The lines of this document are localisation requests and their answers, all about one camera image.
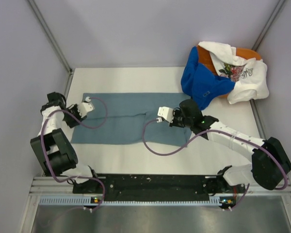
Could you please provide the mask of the grey-blue t shirt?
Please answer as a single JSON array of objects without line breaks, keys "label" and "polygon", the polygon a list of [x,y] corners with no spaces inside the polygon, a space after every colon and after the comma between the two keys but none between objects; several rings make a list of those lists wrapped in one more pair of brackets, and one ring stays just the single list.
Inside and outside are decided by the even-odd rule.
[{"label": "grey-blue t shirt", "polygon": [[84,93],[94,110],[83,126],[74,128],[74,144],[128,145],[147,142],[180,147],[191,137],[188,128],[169,127],[167,122],[145,124],[157,118],[159,107],[178,107],[183,93]]}]

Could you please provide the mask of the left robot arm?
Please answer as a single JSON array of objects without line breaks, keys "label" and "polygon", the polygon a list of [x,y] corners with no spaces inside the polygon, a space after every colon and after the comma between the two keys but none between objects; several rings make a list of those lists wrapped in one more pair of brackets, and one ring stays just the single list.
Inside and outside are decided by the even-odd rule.
[{"label": "left robot arm", "polygon": [[91,98],[86,97],[80,104],[69,107],[61,93],[49,93],[47,98],[48,102],[40,110],[43,117],[41,130],[37,137],[30,140],[44,174],[72,177],[73,184],[83,183],[89,192],[98,191],[100,180],[97,174],[90,166],[78,163],[77,154],[62,129],[63,124],[72,129],[87,118],[87,114],[95,109]]}]

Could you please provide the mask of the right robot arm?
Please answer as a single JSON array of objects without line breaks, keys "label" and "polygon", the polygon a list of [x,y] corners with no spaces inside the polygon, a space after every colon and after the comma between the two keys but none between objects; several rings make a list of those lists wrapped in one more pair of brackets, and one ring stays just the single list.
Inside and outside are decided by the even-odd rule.
[{"label": "right robot arm", "polygon": [[216,184],[220,191],[250,183],[267,190],[287,188],[291,162],[278,139],[257,138],[234,130],[213,116],[203,115],[192,99],[182,101],[178,108],[164,110],[162,117],[171,127],[189,128],[196,136],[226,146],[249,161],[244,166],[229,165],[219,173]]}]

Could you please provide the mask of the royal blue t shirt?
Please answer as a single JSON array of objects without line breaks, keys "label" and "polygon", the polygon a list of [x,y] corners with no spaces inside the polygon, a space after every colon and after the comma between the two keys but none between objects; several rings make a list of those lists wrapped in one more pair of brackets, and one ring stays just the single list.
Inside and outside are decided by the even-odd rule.
[{"label": "royal blue t shirt", "polygon": [[214,98],[229,94],[235,87],[229,78],[214,75],[199,62],[196,46],[189,53],[180,84],[183,93],[190,96],[200,110],[205,110]]}]

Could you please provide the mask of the aluminium frame profile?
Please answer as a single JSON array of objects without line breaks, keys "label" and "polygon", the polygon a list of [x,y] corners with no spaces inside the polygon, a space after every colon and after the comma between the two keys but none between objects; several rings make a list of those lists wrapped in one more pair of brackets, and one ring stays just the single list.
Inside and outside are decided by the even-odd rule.
[{"label": "aluminium frame profile", "polygon": [[[30,196],[72,195],[73,186],[67,182],[58,183],[52,177],[34,177],[29,191]],[[247,195],[251,196],[291,196],[291,185],[284,190],[267,190],[257,184],[251,184]]]}]

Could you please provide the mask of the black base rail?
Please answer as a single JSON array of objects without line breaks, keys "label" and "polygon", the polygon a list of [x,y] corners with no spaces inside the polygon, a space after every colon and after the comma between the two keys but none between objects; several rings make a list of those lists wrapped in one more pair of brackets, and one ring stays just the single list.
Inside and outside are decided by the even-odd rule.
[{"label": "black base rail", "polygon": [[230,186],[223,176],[99,174],[105,201],[208,201],[216,194],[241,193],[241,185]]}]

